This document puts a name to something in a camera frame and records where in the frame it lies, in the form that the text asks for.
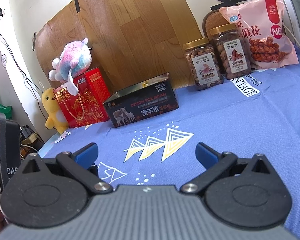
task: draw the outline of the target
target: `stuffed animal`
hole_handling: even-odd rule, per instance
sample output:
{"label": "stuffed animal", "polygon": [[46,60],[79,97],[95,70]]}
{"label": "stuffed animal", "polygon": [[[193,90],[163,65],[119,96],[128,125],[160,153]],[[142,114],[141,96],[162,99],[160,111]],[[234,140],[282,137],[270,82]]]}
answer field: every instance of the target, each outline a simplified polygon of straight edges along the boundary
{"label": "stuffed animal", "polygon": [[83,41],[68,43],[60,58],[52,61],[54,69],[49,72],[49,79],[60,81],[64,84],[62,87],[67,87],[68,92],[73,96],[78,94],[78,88],[73,84],[73,78],[85,72],[91,64],[91,54],[87,43],[87,38]]}
{"label": "stuffed animal", "polygon": [[69,128],[69,124],[60,109],[53,89],[49,88],[45,90],[41,96],[41,100],[44,109],[46,109],[49,115],[46,121],[46,128],[52,129],[55,127],[58,133],[63,134],[63,132]]}

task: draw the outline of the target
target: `triangle pattern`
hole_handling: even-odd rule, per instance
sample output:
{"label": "triangle pattern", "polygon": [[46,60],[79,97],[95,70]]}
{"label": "triangle pattern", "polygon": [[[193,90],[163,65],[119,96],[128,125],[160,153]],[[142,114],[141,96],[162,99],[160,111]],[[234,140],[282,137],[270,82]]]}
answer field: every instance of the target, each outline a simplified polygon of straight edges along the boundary
{"label": "triangle pattern", "polygon": [[192,135],[167,142],[163,150],[161,162],[163,162],[165,159],[169,158],[172,154],[179,150],[192,137]]}
{"label": "triangle pattern", "polygon": [[145,145],[137,141],[136,139],[132,139],[129,149],[124,150],[124,152],[130,150],[131,148],[140,148],[140,147],[145,147]]}
{"label": "triangle pattern", "polygon": [[122,178],[122,177],[124,177],[124,176],[126,176],[126,175],[127,175],[127,173],[124,173],[124,172],[122,172],[122,171],[119,171],[119,170],[115,169],[115,170],[113,171],[113,174],[112,174],[112,177],[111,177],[111,181],[110,181],[109,183],[112,183],[112,182],[115,181],[116,179],[120,179],[120,178]]}
{"label": "triangle pattern", "polygon": [[135,153],[142,151],[144,149],[144,147],[135,147],[135,148],[131,148],[128,150],[126,158],[124,159],[123,162],[126,162],[132,155],[134,155]]}
{"label": "triangle pattern", "polygon": [[147,147],[144,148],[144,150],[142,151],[141,156],[140,156],[140,158],[139,158],[139,161],[148,158],[152,153],[154,153],[156,150],[158,150],[159,148],[161,148],[161,147],[164,146],[165,144],[166,144],[166,142],[163,142],[163,143],[156,143],[156,144],[147,146]]}
{"label": "triangle pattern", "polygon": [[151,146],[153,144],[165,143],[165,141],[160,140],[156,137],[148,136],[146,141],[146,147]]}
{"label": "triangle pattern", "polygon": [[99,165],[98,165],[99,178],[101,178],[101,179],[109,178],[112,174],[109,174],[108,171],[110,171],[111,169],[112,169],[112,167],[105,165],[102,162],[99,162]]}
{"label": "triangle pattern", "polygon": [[103,179],[103,180],[105,180],[105,179],[107,179],[107,178],[110,178],[110,177],[112,176],[113,170],[110,168],[110,169],[105,170],[104,173],[105,173],[106,176],[103,177],[103,178],[101,178],[101,179]]}
{"label": "triangle pattern", "polygon": [[179,131],[179,130],[174,130],[174,129],[168,128],[167,129],[166,142],[170,142],[170,141],[177,140],[177,139],[180,139],[180,138],[184,138],[184,137],[187,137],[187,136],[191,137],[193,135],[194,135],[194,133],[182,132],[182,131]]}

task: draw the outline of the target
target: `bed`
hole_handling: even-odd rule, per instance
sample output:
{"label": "bed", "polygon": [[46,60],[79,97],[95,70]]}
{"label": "bed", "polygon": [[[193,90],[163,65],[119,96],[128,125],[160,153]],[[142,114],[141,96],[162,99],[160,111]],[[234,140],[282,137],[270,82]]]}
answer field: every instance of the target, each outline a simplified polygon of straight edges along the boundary
{"label": "bed", "polygon": [[119,128],[108,121],[68,129],[39,153],[54,157],[95,142],[99,176],[112,186],[179,188],[204,171],[195,158],[198,142],[242,158],[261,152],[290,191],[293,207],[285,227],[300,238],[300,57],[298,65],[243,78],[259,92],[247,97],[228,80],[204,91],[180,88],[175,111]]}

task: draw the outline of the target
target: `white label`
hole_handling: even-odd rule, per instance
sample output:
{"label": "white label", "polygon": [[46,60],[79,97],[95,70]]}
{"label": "white label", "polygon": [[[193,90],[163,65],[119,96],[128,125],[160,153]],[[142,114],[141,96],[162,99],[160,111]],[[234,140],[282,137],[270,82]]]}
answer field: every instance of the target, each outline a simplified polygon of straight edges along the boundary
{"label": "white label", "polygon": [[246,97],[251,97],[253,95],[258,94],[260,91],[251,85],[243,78],[234,78],[230,80],[237,89],[241,91]]}
{"label": "white label", "polygon": [[84,83],[85,81],[86,81],[85,78],[81,78],[81,79],[78,80],[78,83],[79,83],[79,84],[82,84],[82,83]]}
{"label": "white label", "polygon": [[8,175],[15,174],[17,172],[18,167],[15,168],[7,168]]}
{"label": "white label", "polygon": [[223,47],[226,50],[232,73],[237,73],[248,69],[248,65],[244,57],[243,49],[239,39],[224,42]]}
{"label": "white label", "polygon": [[197,73],[199,84],[205,85],[219,79],[216,66],[214,65],[211,53],[192,58]]}

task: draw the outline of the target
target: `green bag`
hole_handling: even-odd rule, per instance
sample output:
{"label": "green bag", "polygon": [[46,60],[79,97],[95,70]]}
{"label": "green bag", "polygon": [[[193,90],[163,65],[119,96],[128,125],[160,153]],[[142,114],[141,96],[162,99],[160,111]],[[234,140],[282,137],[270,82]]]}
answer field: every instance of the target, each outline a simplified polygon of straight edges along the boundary
{"label": "green bag", "polygon": [[0,104],[0,113],[6,115],[6,119],[12,118],[12,106],[4,106]]}

